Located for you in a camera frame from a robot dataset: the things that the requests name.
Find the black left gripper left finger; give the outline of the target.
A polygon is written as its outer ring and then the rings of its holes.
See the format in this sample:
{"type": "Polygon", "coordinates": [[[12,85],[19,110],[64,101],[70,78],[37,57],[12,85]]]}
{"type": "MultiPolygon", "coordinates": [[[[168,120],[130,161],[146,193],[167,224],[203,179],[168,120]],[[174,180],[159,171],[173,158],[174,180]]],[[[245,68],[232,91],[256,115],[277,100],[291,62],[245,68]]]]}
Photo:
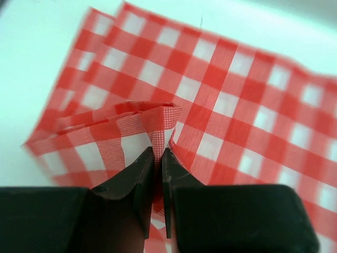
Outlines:
{"type": "Polygon", "coordinates": [[[121,172],[91,189],[95,194],[110,201],[131,200],[134,212],[145,239],[150,234],[154,188],[153,148],[146,148],[136,160],[121,172]]]}

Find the red white checkered cloth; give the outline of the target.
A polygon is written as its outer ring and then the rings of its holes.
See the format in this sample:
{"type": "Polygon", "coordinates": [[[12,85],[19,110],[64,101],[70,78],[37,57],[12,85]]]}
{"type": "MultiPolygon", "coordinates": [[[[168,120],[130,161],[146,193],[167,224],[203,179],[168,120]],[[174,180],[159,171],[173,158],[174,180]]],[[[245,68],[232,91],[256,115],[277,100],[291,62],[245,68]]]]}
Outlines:
{"type": "Polygon", "coordinates": [[[336,79],[129,3],[89,10],[25,145],[61,186],[149,146],[204,184],[285,184],[336,252],[336,79]]]}

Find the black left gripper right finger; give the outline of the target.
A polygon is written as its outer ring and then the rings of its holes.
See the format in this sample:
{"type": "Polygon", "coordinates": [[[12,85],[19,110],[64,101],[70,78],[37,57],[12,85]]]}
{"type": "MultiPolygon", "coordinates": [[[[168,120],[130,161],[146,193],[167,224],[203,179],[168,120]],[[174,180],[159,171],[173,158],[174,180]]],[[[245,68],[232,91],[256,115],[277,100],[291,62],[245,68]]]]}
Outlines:
{"type": "Polygon", "coordinates": [[[200,187],[203,183],[189,173],[178,162],[178,159],[170,148],[165,148],[161,158],[161,163],[166,237],[167,239],[171,239],[171,207],[173,205],[173,189],[175,187],[200,187]]]}

